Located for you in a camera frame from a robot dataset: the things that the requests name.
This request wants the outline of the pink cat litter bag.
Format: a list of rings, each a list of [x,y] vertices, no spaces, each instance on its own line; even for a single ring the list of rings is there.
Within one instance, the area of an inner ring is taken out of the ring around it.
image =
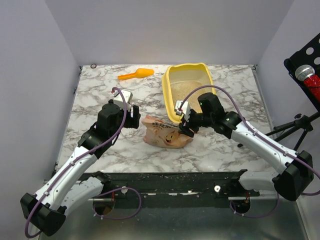
[[[160,148],[180,149],[193,141],[192,137],[179,133],[176,124],[147,115],[141,120],[146,127],[143,140],[146,144]]]

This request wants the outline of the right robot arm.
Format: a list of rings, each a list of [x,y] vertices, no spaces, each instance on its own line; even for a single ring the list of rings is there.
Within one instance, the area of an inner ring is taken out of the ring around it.
[[[247,190],[276,191],[288,201],[296,201],[313,181],[313,159],[307,151],[296,152],[254,128],[234,111],[225,111],[219,98],[211,93],[198,97],[201,112],[194,111],[187,101],[175,103],[175,113],[181,116],[180,133],[194,137],[200,128],[212,128],[256,153],[275,171],[245,171],[230,183],[230,191],[241,196]]]

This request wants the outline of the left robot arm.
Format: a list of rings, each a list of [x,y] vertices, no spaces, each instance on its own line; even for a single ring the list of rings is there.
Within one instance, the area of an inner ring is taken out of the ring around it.
[[[83,173],[115,144],[122,128],[137,129],[140,109],[134,105],[122,109],[113,101],[105,104],[97,121],[80,138],[77,147],[59,171],[36,193],[25,193],[20,199],[24,218],[25,235],[31,239],[29,225],[48,237],[64,224],[67,216],[91,198],[110,196],[115,200],[111,179],[98,171],[79,182]]]

